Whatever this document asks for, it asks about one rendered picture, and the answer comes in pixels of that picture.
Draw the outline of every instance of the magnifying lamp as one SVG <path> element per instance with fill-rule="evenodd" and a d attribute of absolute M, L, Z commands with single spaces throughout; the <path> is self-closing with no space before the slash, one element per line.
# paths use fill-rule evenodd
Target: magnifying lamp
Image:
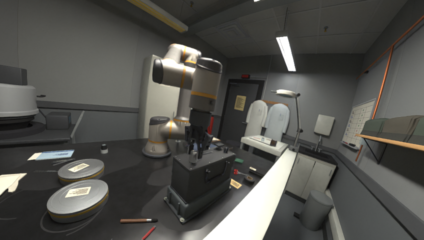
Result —
<path fill-rule="evenodd" d="M 289 98 L 289 99 L 296 99 L 296 108 L 297 108 L 297 135 L 296 135 L 296 139 L 294 140 L 294 144 L 291 145 L 289 147 L 290 150 L 292 150 L 293 152 L 298 153 L 299 152 L 299 147 L 298 147 L 298 140 L 299 140 L 299 135 L 301 133 L 303 133 L 302 127 L 301 127 L 301 110 L 299 108 L 299 96 L 301 95 L 300 93 L 295 93 L 294 91 L 289 91 L 289 90 L 277 90 L 277 91 L 271 91 L 272 93 L 275 93 L 275 95 L 280 96 L 280 97 L 284 97 L 284 98 Z"/>

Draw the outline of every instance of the round metal tin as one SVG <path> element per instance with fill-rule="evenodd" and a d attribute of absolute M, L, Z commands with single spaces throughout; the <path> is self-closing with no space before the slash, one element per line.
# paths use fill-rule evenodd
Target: round metal tin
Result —
<path fill-rule="evenodd" d="M 60 183 L 68 185 L 82 180 L 99 179 L 103 176 L 105 164 L 98 159 L 73 161 L 57 172 Z"/>
<path fill-rule="evenodd" d="M 87 194 L 68 196 L 75 189 L 83 189 Z M 100 211 L 109 198 L 109 189 L 102 180 L 83 180 L 71 183 L 55 192 L 47 201 L 51 219 L 58 223 L 73 223 Z"/>

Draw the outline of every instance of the tall cabinet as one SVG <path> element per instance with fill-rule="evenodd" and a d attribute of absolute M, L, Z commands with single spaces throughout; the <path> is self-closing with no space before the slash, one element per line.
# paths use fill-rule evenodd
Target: tall cabinet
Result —
<path fill-rule="evenodd" d="M 162 59 L 150 55 L 144 59 L 141 74 L 140 98 L 138 103 L 137 138 L 149 137 L 150 118 L 160 116 L 173 119 L 177 114 L 180 89 L 153 82 L 153 61 Z"/>
<path fill-rule="evenodd" d="M 337 163 L 298 153 L 285 190 L 307 199 L 311 190 L 324 192 L 334 174 Z"/>

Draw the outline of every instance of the gray trash bin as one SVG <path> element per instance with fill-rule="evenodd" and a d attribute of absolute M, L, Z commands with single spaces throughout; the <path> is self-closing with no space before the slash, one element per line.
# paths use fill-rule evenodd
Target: gray trash bin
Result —
<path fill-rule="evenodd" d="M 333 200 L 324 193 L 311 190 L 300 213 L 300 222 L 311 231 L 318 230 L 333 204 Z"/>

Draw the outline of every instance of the white lab coat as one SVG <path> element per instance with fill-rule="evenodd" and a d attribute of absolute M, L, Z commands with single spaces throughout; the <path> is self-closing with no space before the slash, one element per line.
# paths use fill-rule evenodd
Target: white lab coat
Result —
<path fill-rule="evenodd" d="M 247 127 L 244 136 L 261 135 L 262 127 L 265 126 L 265 121 L 267 120 L 267 114 L 267 104 L 262 100 L 254 101 L 247 112 Z"/>
<path fill-rule="evenodd" d="M 275 104 L 269 109 L 265 122 L 264 136 L 273 140 L 281 141 L 283 134 L 286 133 L 289 126 L 290 110 L 281 103 Z"/>

